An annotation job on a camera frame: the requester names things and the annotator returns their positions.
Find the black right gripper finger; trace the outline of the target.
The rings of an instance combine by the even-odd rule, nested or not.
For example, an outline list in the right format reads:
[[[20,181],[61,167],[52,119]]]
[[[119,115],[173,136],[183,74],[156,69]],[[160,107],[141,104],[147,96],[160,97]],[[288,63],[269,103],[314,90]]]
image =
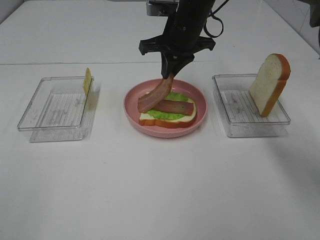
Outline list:
[[[175,65],[175,60],[173,55],[170,53],[161,53],[161,75],[163,79],[168,79],[173,73],[173,68]]]
[[[191,63],[194,58],[195,56],[193,54],[186,56],[174,56],[171,75],[175,77],[186,65]]]

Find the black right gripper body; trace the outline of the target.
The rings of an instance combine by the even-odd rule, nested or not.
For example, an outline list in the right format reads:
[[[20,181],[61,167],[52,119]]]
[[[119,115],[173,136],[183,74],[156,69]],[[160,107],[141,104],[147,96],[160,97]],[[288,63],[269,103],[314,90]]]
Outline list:
[[[167,16],[163,33],[140,41],[140,53],[189,56],[204,49],[213,50],[215,41],[211,37],[201,36],[213,5],[213,0],[179,0],[176,12]]]

